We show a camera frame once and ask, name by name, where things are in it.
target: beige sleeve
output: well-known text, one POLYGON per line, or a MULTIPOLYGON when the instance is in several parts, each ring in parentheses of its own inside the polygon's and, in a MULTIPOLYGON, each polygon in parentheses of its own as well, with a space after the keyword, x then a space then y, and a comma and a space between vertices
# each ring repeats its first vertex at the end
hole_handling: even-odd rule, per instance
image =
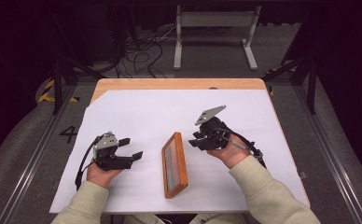
POLYGON ((70 204, 52 223, 100 223, 108 190, 89 181, 84 181, 70 204))
POLYGON ((251 215, 261 224, 320 223, 312 210, 297 201, 253 156, 239 162, 230 174, 241 187, 251 215))

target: white stand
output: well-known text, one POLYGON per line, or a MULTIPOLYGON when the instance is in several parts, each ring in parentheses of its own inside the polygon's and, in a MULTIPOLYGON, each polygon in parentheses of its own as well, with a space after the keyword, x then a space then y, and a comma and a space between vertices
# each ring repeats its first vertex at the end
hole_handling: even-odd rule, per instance
POLYGON ((192 26, 248 26, 248 37, 242 39, 242 43, 251 70, 257 70, 258 66, 250 45, 257 26, 259 11, 260 7, 256 7, 255 11, 242 12, 181 12, 181 6, 177 6, 177 40, 175 44, 174 70, 181 69, 181 27, 192 26))

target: printed number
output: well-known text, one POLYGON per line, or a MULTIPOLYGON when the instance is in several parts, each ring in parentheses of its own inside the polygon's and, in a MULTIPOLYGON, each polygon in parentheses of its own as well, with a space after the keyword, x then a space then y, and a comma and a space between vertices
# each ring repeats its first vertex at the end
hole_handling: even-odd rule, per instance
POLYGON ((74 130, 76 129, 76 127, 74 126, 70 126, 68 129, 62 131, 60 133, 60 135, 65 135, 65 136, 68 136, 68 141, 67 141, 67 144, 70 144, 71 142, 71 139, 73 138, 74 135, 77 135, 78 133, 74 133, 74 130))

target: metal rail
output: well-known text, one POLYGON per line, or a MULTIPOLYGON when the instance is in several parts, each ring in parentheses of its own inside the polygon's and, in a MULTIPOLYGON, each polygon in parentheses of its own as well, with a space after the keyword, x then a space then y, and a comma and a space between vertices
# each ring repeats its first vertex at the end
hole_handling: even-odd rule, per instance
POLYGON ((324 158, 326 159, 329 169, 339 187, 339 190, 341 191, 343 199, 346 201, 346 204, 349 207, 350 213, 352 214, 355 223, 362 223, 362 206, 358 200, 357 195, 355 194, 355 189, 350 181, 349 176, 341 165, 341 161, 339 160, 338 156, 334 153, 332 147, 328 143, 327 137, 317 116, 310 113, 310 109, 306 104, 306 93, 303 91, 303 88, 301 86, 294 86, 293 88, 300 101, 300 104, 303 107, 304 112, 313 126, 316 136, 320 141, 324 158))
POLYGON ((16 211, 18 210, 18 207, 21 204, 21 200, 23 199, 24 194, 33 180, 35 172, 38 169, 39 163, 45 155, 49 139, 51 138, 53 131, 59 122, 59 119, 62 117, 62 113, 64 112, 75 89, 76 86, 67 86, 63 97, 63 104, 59 108, 58 113, 53 115, 50 119, 47 128, 45 129, 38 145, 35 148, 35 152, 29 160, 26 168, 21 173, 21 178, 19 179, 19 182, 13 190, 12 195, 9 197, 7 205, 1 213, 0 224, 10 223, 16 211))

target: white paper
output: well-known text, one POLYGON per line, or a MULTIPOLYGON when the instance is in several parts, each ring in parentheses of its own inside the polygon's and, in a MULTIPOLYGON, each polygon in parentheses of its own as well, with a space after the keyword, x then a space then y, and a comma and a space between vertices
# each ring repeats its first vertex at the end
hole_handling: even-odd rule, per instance
POLYGON ((188 142, 199 130, 194 122, 202 111, 220 105, 227 108, 216 116, 236 133, 256 142, 271 175, 286 184, 297 200, 310 206, 265 90, 144 90, 107 91, 87 108, 50 212, 59 213, 70 203, 83 155, 96 136, 108 131, 117 139, 131 138, 117 155, 131 156, 139 151, 144 154, 132 169, 124 170, 112 181, 104 212, 246 211, 242 191, 228 168, 188 142), (165 199, 161 149, 174 132, 183 137, 189 185, 174 198, 165 199))

